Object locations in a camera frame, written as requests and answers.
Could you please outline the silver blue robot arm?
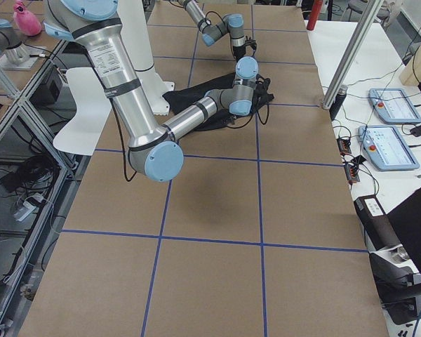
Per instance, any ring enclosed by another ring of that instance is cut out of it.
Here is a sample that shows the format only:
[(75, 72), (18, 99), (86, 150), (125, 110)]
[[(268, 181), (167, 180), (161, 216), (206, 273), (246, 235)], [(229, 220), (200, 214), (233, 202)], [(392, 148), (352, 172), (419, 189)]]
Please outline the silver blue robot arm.
[(201, 38), (206, 46), (212, 46), (218, 40), (228, 35), (230, 40), (230, 47), (232, 56), (236, 61), (239, 61), (246, 55), (246, 48), (250, 47), (253, 50), (253, 55), (257, 50), (257, 42), (245, 35), (244, 32), (244, 18), (240, 13), (231, 13), (220, 16), (215, 11), (208, 13), (216, 14), (220, 21), (212, 23), (208, 16), (201, 10), (196, 1), (185, 0), (178, 1), (181, 6), (196, 24), (201, 33)]
[(155, 181), (169, 181), (179, 174), (183, 151), (178, 140), (219, 110), (244, 117), (250, 114), (259, 77), (258, 62), (243, 51), (244, 20), (239, 13), (225, 15), (212, 24), (195, 1), (181, 6), (196, 23), (205, 45), (228, 34), (236, 58), (231, 88), (213, 89), (185, 110), (158, 124), (141, 80), (121, 37), (122, 21), (117, 1), (45, 1), (48, 35), (82, 45), (88, 53), (105, 96), (125, 125), (129, 138), (127, 157), (131, 167)]

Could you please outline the third robot base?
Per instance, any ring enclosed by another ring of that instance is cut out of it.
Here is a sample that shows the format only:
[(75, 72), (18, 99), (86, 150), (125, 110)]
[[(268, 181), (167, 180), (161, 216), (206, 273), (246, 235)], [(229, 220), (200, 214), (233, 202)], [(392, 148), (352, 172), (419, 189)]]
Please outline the third robot base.
[(12, 24), (0, 18), (0, 66), (4, 70), (28, 71), (35, 62), (36, 58), (30, 56), (28, 47), (23, 44)]

